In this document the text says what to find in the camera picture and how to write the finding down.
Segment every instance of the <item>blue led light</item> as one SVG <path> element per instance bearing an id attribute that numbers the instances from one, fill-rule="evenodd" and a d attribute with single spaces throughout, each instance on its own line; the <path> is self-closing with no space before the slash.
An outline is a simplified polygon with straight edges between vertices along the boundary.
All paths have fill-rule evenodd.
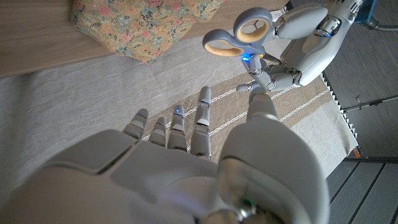
<path id="1" fill-rule="evenodd" d="M 242 54 L 242 58 L 241 58 L 242 60 L 244 60 L 244 61 L 248 61 L 248 60 L 250 60 L 250 55 L 249 54 Z"/>

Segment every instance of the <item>gray floor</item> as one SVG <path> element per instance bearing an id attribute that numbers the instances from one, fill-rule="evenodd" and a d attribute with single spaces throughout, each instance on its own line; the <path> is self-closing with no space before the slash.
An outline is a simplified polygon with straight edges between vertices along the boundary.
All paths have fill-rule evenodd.
<path id="1" fill-rule="evenodd" d="M 292 0 L 294 6 L 314 0 Z M 398 25 L 398 1 L 380 0 L 373 16 Z M 398 95 L 398 32 L 367 30 L 354 24 L 326 75 L 343 108 Z M 347 113 L 368 157 L 398 157 L 398 100 Z"/>

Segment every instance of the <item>white stitching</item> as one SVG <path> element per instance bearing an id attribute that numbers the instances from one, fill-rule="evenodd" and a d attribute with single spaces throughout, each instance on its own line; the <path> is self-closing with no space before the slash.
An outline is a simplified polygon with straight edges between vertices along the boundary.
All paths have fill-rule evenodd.
<path id="1" fill-rule="evenodd" d="M 274 96 L 272 96 L 271 97 L 271 99 L 273 100 L 273 99 L 275 99 L 275 98 L 277 98 L 278 96 L 280 96 L 280 95 L 282 95 L 282 94 L 284 94 L 284 93 L 286 93 L 287 91 L 289 91 L 289 90 L 291 90 L 291 89 L 288 89 L 288 90 L 283 90 L 283 91 L 280 91 L 280 92 L 278 92 L 277 94 L 275 94 Z M 217 100 L 219 100 L 219 99 L 222 99 L 222 98 L 224 98 L 224 97 L 226 97 L 226 96 L 228 96 L 229 94 L 231 94 L 231 93 L 234 93 L 234 92 L 236 92 L 236 89 L 233 89 L 233 90 L 230 90 L 230 91 L 227 91 L 227 92 L 225 92 L 225 93 L 223 93 L 223 94 L 221 94 L 221 95 L 218 95 L 217 97 L 214 97 L 211 101 L 210 101 L 210 103 L 214 103 L 214 102 L 216 102 Z M 192 114 L 192 113 L 194 113 L 195 111 L 197 110 L 197 107 L 194 107 L 194 109 L 190 109 L 187 113 L 185 113 L 185 117 L 186 116 L 188 116 L 188 115 L 190 115 L 190 114 Z M 166 128 L 169 128 L 170 127 L 170 125 L 171 125 L 171 122 L 168 122 L 167 124 L 166 124 Z M 217 133 L 218 131 L 220 131 L 221 129 L 219 129 L 220 127 L 218 127 L 218 128 L 216 128 L 216 129 L 214 129 L 211 133 L 210 133 L 210 136 L 211 135 L 213 135 L 213 134 L 215 134 L 215 133 Z M 145 137 L 143 137 L 142 138 L 142 140 L 144 140 L 144 141 L 146 141 L 146 140 L 148 140 L 149 139 L 149 135 L 147 135 L 147 136 L 145 136 Z"/>
<path id="2" fill-rule="evenodd" d="M 225 93 L 223 93 L 223 94 L 221 94 L 221 95 L 218 95 L 217 97 L 214 97 L 213 99 L 211 99 L 210 103 L 214 103 L 214 102 L 216 102 L 217 100 L 219 100 L 219 99 L 221 99 L 221 98 L 224 98 L 224 97 L 226 97 L 226 96 L 228 96 L 229 94 L 234 93 L 234 92 L 236 92 L 236 89 L 233 89 L 233 90 L 227 91 L 227 92 L 225 92 Z M 197 107 L 194 107 L 193 109 L 190 109 L 188 112 L 186 112 L 186 113 L 184 114 L 184 117 L 186 117 L 186 116 L 192 114 L 192 113 L 195 112 L 196 110 L 197 110 Z M 171 122 L 168 122 L 168 123 L 166 124 L 166 128 L 169 128 L 171 124 L 172 124 Z M 145 136 L 145 137 L 142 138 L 142 140 L 144 140 L 144 141 L 146 141 L 146 140 L 148 140 L 148 139 L 149 139 L 149 135 L 147 135 L 147 136 Z"/>
<path id="3" fill-rule="evenodd" d="M 321 97 L 323 94 L 328 93 L 329 90 L 325 90 L 321 93 L 319 93 L 318 95 L 314 96 L 310 101 L 304 103 L 303 105 L 299 106 L 298 108 L 292 110 L 290 113 L 288 113 L 287 115 L 285 115 L 283 118 L 280 119 L 280 122 L 286 120 L 287 118 L 291 117 L 294 113 L 296 113 L 297 111 L 303 109 L 304 107 L 308 106 L 310 103 L 312 103 L 314 100 L 316 100 L 317 98 Z"/>
<path id="4" fill-rule="evenodd" d="M 248 111 L 245 111 L 239 115 L 237 115 L 236 117 L 234 117 L 233 119 L 225 122 L 223 125 L 221 125 L 220 127 L 214 129 L 212 132 L 210 132 L 210 136 L 216 134 L 217 132 L 221 131 L 223 128 L 227 127 L 229 124 L 235 122 L 237 119 L 242 118 L 243 116 L 247 115 Z"/>

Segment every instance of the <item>cable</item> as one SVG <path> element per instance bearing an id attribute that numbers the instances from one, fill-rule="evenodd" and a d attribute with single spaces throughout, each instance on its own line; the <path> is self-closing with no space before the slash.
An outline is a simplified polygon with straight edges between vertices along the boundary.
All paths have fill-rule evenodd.
<path id="1" fill-rule="evenodd" d="M 398 26 L 386 26 L 386 25 L 378 25 L 374 28 L 374 30 L 378 31 L 398 31 Z"/>
<path id="2" fill-rule="evenodd" d="M 379 21 L 373 18 L 373 16 L 367 23 L 364 23 L 363 25 L 366 26 L 369 30 L 386 31 L 386 32 L 398 31 L 398 26 L 380 25 Z"/>

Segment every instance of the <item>scissors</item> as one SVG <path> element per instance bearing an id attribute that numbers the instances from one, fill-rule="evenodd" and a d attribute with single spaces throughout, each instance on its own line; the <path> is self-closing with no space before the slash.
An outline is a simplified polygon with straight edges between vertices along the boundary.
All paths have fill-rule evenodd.
<path id="1" fill-rule="evenodd" d="M 256 21 L 264 22 L 264 25 L 252 33 L 242 32 L 243 26 L 253 24 Z M 215 29 L 208 32 L 202 41 L 203 47 L 212 54 L 233 57 L 242 55 L 242 60 L 249 60 L 250 55 L 256 54 L 259 58 L 269 56 L 261 45 L 272 27 L 272 15 L 264 8 L 254 7 L 242 12 L 236 18 L 233 26 L 234 36 L 223 29 Z M 221 49 L 212 47 L 210 42 L 219 41 L 230 47 Z"/>

